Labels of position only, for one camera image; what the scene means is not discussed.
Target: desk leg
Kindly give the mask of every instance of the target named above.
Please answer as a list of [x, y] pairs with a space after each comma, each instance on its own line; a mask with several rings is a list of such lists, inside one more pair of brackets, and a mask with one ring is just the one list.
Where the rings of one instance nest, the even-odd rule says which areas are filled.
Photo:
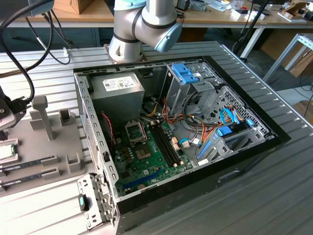
[[292, 58], [292, 60], [290, 60], [290, 62], [285, 67], [286, 71], [289, 71], [294, 66], [294, 64], [299, 60], [300, 56], [304, 53], [306, 49], [307, 47], [303, 45], [302, 48], [298, 51], [298, 53], [296, 53], [296, 55]]
[[257, 28], [250, 41], [248, 42], [247, 46], [245, 47], [243, 53], [241, 54], [241, 58], [247, 58], [247, 56], [249, 55], [249, 53], [251, 52], [252, 48], [254, 47], [254, 45], [256, 44], [256, 42], [258, 41], [259, 37], [261, 36], [262, 32], [263, 32], [264, 28], [263, 27], [260, 27], [260, 28]]
[[270, 67], [269, 71], [265, 76], [263, 77], [263, 81], [267, 82], [270, 77], [275, 73], [275, 71], [278, 69], [278, 67], [282, 64], [282, 62], [285, 60], [285, 58], [289, 55], [291, 50], [294, 48], [294, 46], [297, 44], [299, 39], [299, 34], [296, 34], [295, 37], [292, 39], [292, 41], [288, 44], [286, 49], [283, 51], [283, 53], [278, 57], [276, 62]]

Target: red wire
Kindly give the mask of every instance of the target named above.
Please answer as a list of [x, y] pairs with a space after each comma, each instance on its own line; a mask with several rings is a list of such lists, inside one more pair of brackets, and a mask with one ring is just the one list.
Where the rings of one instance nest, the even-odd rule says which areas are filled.
[[110, 119], [104, 114], [101, 113], [108, 121], [109, 125], [110, 125], [110, 129], [111, 129], [111, 152], [113, 152], [113, 127], [112, 127], [112, 123], [110, 121]]

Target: metal bracket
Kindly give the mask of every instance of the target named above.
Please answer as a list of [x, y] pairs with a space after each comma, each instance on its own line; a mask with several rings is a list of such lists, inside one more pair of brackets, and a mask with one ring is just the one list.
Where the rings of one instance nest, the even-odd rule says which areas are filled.
[[86, 227], [94, 229], [113, 219], [114, 205], [107, 183], [102, 183], [103, 175], [87, 174], [77, 181], [79, 193], [87, 198], [89, 210], [85, 212]]

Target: blue pcie slot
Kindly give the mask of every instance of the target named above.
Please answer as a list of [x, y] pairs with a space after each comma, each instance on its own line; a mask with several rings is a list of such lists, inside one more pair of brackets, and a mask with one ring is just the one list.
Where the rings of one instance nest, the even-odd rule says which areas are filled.
[[208, 143], [206, 143], [206, 145], [204, 146], [203, 150], [201, 151], [201, 153], [197, 156], [198, 159], [200, 159], [202, 157], [202, 155], [205, 153], [205, 151], [207, 150], [207, 148], [211, 145], [211, 141], [209, 141]]
[[132, 188], [132, 187], [134, 187], [136, 185], [140, 185], [140, 184], [142, 184], [148, 180], [152, 180], [152, 179], [156, 178], [161, 172], [162, 172], [162, 169], [158, 170], [157, 172], [155, 172], [151, 175], [148, 175], [148, 176], [145, 176], [145, 177], [140, 178], [138, 180], [127, 183], [127, 184], [123, 185], [123, 188]]

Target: blue clip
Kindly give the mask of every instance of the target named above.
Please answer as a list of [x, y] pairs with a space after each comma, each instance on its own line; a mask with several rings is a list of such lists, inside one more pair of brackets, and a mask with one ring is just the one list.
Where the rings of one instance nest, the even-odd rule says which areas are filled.
[[254, 122], [251, 119], [248, 119], [246, 122], [248, 123], [250, 127], [254, 125]]
[[232, 130], [228, 126], [222, 126], [221, 128], [217, 129], [216, 132], [217, 134], [219, 134], [220, 137], [223, 137], [232, 133]]
[[199, 79], [197, 77], [194, 77], [191, 71], [184, 64], [173, 64], [172, 69], [181, 79], [183, 84], [199, 82]]

